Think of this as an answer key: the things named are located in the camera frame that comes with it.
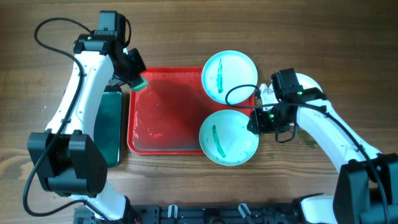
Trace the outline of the green sponge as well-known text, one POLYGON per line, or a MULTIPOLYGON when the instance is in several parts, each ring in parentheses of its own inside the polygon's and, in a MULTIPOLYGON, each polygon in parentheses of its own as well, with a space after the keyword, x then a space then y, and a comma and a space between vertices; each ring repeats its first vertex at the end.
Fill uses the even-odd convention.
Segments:
POLYGON ((134 79, 133 81, 129 82, 130 89, 135 92, 143 90, 147 85, 148 85, 147 79, 141 75, 138 78, 134 79))

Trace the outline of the white plate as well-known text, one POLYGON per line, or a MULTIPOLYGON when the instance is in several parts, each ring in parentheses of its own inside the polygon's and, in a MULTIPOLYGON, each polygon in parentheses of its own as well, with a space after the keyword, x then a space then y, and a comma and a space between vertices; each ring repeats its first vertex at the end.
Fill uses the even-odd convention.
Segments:
POLYGON ((202 151, 222 166, 247 162, 259 146, 259 136, 248 131, 248 122, 249 117, 236 110, 221 110, 209 115, 198 137, 202 151))
MULTIPOLYGON (((296 73, 296 76, 298 78, 298 82, 300 85, 303 86, 304 89, 309 89, 309 88, 318 88, 320 91, 323 91, 322 88, 320 87, 320 85, 311 77, 302 74, 302 73, 296 73)), ((265 83, 263 83, 260 87, 259 87, 260 91, 261 91, 261 101, 262 104, 272 104, 272 103, 278 103, 278 100, 275 97, 275 93, 274 93, 274 88, 272 86, 272 84, 270 85, 266 85, 265 83)))
POLYGON ((205 93, 222 104, 248 99, 257 85, 254 62, 244 53, 225 50, 211 56, 203 67, 201 83, 205 93))

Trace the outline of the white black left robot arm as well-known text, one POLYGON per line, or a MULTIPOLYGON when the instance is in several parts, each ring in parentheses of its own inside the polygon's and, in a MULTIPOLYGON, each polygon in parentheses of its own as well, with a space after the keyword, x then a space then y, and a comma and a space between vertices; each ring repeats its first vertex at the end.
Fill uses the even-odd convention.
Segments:
POLYGON ((146 70, 137 49, 129 52, 129 41, 117 31, 82 34, 70 58, 73 72, 58 111, 42 133, 31 133, 27 142, 34 164, 22 196, 25 211, 35 217, 53 215, 34 212, 28 204, 32 179, 37 176, 45 191, 82 203, 101 222, 139 223, 129 199, 107 182, 106 160, 93 140, 100 101, 112 78, 133 90, 147 85, 141 73, 146 70))

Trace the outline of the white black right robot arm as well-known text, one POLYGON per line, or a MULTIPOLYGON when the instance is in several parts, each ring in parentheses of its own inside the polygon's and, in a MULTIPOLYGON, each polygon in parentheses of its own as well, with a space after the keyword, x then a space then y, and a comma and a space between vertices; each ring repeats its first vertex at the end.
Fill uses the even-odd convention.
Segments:
POLYGON ((262 100, 248 129, 279 135, 306 131, 332 161, 338 182, 332 196, 313 195, 299 203, 302 223, 397 223, 397 154, 383 154, 361 139, 316 87, 256 89, 262 100))

